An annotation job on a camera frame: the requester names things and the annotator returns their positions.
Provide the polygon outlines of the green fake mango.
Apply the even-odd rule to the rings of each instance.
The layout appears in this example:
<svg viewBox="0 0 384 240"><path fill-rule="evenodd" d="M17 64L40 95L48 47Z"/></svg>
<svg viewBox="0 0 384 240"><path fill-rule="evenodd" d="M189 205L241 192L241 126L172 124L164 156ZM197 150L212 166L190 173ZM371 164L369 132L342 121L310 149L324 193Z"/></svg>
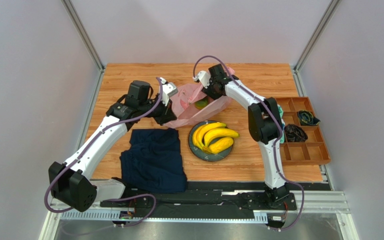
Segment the green fake mango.
<svg viewBox="0 0 384 240"><path fill-rule="evenodd" d="M202 98L201 100L198 100L194 103L194 106L199 109L199 110L202 110L204 109L207 105L209 104L209 99L208 97L204 97Z"/></svg>

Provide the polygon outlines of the pink plastic bag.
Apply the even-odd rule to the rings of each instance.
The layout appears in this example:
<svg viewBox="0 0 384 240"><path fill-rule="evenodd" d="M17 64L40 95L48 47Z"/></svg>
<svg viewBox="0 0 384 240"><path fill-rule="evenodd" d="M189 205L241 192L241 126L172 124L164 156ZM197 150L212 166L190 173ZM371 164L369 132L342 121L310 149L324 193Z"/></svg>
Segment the pink plastic bag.
<svg viewBox="0 0 384 240"><path fill-rule="evenodd" d="M170 98L172 101L171 109L177 119L165 123L163 126L176 129L195 125L217 115L232 102L228 96L221 96L218 99L212 98L203 92L205 89L201 83L178 86L178 93Z"/></svg>

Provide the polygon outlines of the yellow banana bunch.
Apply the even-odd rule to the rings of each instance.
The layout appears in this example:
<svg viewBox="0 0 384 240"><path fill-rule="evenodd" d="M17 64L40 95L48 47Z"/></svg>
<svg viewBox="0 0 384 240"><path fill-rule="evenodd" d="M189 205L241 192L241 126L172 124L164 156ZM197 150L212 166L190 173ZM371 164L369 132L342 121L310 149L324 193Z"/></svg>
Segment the yellow banana bunch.
<svg viewBox="0 0 384 240"><path fill-rule="evenodd" d="M224 137L231 137L234 140L239 138L240 134L235 130L227 128L226 123L212 122L199 126L193 132L192 144L202 152L212 154L209 150L209 145Z"/></svg>

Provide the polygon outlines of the yellow fake starfruit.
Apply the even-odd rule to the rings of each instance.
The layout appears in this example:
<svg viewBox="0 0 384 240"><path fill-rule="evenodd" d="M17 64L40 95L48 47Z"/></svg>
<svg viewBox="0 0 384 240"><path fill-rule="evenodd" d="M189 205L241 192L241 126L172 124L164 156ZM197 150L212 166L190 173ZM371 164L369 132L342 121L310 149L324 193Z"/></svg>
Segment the yellow fake starfruit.
<svg viewBox="0 0 384 240"><path fill-rule="evenodd" d="M229 149L234 144L234 139L232 137L222 137L216 142L208 146L209 151L212 154L219 154L224 150Z"/></svg>

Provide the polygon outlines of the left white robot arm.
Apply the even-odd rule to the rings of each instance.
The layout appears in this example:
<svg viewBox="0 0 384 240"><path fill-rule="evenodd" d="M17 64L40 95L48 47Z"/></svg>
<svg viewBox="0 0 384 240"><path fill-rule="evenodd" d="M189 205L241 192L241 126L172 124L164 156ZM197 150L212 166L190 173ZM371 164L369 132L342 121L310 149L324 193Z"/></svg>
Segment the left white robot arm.
<svg viewBox="0 0 384 240"><path fill-rule="evenodd" d="M105 117L91 137L63 163L54 162L48 169L49 187L44 194L44 205L53 213L63 213L49 204L49 197L68 205L66 211L88 210L93 203L114 201L122 197L125 184L120 180L92 180L97 166L134 124L141 118L153 118L159 125L176 120L171 97L178 93L174 83L157 78L158 93L148 82L134 80L128 92L107 110Z"/></svg>

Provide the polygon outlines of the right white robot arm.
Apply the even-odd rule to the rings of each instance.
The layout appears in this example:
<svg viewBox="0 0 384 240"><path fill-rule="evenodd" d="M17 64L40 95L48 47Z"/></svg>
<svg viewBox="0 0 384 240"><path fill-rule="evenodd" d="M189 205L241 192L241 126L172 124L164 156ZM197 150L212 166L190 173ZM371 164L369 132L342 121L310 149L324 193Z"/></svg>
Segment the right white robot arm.
<svg viewBox="0 0 384 240"><path fill-rule="evenodd" d="M289 195L285 180L280 139L282 120L276 100L265 98L246 87L222 64L209 69L209 85L205 89L211 97L227 96L247 110L248 131L259 145L264 165L264 192L268 202L278 202Z"/></svg>

